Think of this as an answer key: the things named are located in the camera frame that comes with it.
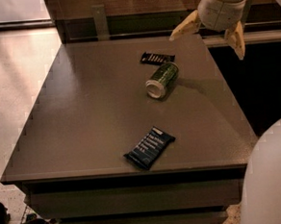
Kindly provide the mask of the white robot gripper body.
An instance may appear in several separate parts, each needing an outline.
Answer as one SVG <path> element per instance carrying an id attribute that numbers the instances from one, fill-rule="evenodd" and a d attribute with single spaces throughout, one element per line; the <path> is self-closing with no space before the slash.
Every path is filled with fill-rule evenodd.
<path id="1" fill-rule="evenodd" d="M 246 0 L 201 0 L 198 17 L 205 28 L 220 32 L 229 29 L 241 20 Z"/>

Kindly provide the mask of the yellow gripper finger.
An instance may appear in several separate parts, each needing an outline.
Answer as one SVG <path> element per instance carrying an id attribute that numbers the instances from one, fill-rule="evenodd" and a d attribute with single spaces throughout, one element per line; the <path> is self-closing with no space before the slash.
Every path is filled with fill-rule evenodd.
<path id="1" fill-rule="evenodd" d="M 198 10 L 194 10 L 171 32 L 169 39 L 174 41 L 182 35 L 193 35 L 199 30 L 200 25 Z"/>
<path id="2" fill-rule="evenodd" d="M 245 55 L 242 23 L 237 22 L 233 27 L 226 29 L 224 34 L 228 46 L 234 50 L 237 57 L 242 61 Z"/>

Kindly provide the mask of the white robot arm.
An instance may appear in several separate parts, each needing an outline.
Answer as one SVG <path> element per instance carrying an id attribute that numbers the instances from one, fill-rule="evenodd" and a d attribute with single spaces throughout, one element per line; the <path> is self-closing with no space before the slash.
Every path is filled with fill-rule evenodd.
<path id="1" fill-rule="evenodd" d="M 201 0 L 171 35 L 176 40 L 201 25 L 225 32 L 239 59 L 245 54 L 241 17 L 246 0 Z M 258 139 L 247 164 L 240 224 L 281 224 L 281 118 Z"/>

